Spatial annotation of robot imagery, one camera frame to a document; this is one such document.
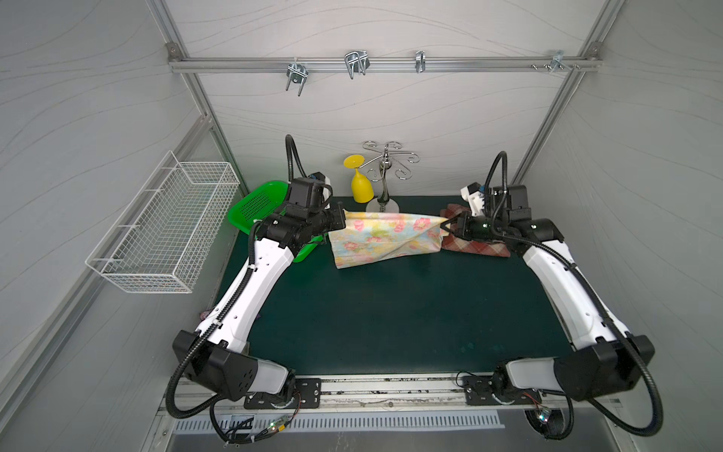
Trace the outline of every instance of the yellow cup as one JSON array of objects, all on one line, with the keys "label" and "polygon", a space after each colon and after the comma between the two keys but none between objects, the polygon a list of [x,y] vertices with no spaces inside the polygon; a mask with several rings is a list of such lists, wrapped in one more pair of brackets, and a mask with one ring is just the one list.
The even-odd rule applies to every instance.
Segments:
[{"label": "yellow cup", "polygon": [[355,201],[359,204],[364,204],[371,201],[374,197],[374,188],[367,177],[359,172],[358,167],[361,165],[364,165],[364,157],[362,155],[350,155],[344,159],[344,166],[350,169],[353,168],[356,172],[354,177],[351,178],[351,194],[354,195]]}]

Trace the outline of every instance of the towel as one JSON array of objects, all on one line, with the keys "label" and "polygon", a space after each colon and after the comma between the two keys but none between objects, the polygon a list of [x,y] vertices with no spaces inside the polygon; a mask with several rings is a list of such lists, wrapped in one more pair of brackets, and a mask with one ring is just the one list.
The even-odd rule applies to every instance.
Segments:
[{"label": "towel", "polygon": [[446,218],[413,213],[346,212],[346,229],[329,233],[336,268],[439,252]]},{"label": "towel", "polygon": [[[471,210],[459,204],[447,204],[447,208],[442,210],[440,216],[454,218],[462,212],[471,212]],[[510,250],[503,242],[467,242],[453,235],[448,235],[442,240],[442,248],[475,255],[510,257]]]}]

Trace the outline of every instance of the enclosure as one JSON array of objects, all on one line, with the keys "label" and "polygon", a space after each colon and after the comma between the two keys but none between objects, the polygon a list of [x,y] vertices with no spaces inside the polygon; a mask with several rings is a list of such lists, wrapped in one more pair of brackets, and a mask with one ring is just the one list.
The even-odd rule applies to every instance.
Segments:
[{"label": "enclosure", "polygon": [[[287,134],[348,212],[350,155],[396,143],[388,193],[430,217],[505,151],[533,217],[654,345],[665,421],[641,438],[575,402],[556,442],[525,420],[537,402],[471,404],[460,372],[574,349],[516,253],[339,269],[320,239],[247,349],[319,378],[320,407],[242,447],[717,449],[722,25],[715,0],[1,2],[0,450],[223,450],[207,412],[166,411],[171,346],[244,272],[226,214],[287,180]],[[211,394],[183,379],[176,400]],[[642,382],[599,400],[651,417]],[[219,403],[224,427],[275,419],[243,405]]]}]

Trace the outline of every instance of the glass base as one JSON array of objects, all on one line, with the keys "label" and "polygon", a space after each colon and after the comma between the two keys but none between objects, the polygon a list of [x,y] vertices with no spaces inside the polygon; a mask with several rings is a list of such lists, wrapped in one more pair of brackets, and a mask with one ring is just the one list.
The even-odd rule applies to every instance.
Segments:
[{"label": "glass base", "polygon": [[389,199],[384,205],[384,210],[381,210],[381,207],[377,198],[374,198],[367,203],[367,212],[399,213],[399,204],[395,200]]}]

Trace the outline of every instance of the pink floral fabric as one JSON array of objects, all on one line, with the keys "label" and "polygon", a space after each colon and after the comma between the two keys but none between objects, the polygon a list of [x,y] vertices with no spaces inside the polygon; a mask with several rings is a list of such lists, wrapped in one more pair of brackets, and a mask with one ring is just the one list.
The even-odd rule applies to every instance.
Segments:
[{"label": "pink floral fabric", "polygon": [[446,218],[411,213],[346,212],[346,229],[329,233],[336,268],[438,252]]}]

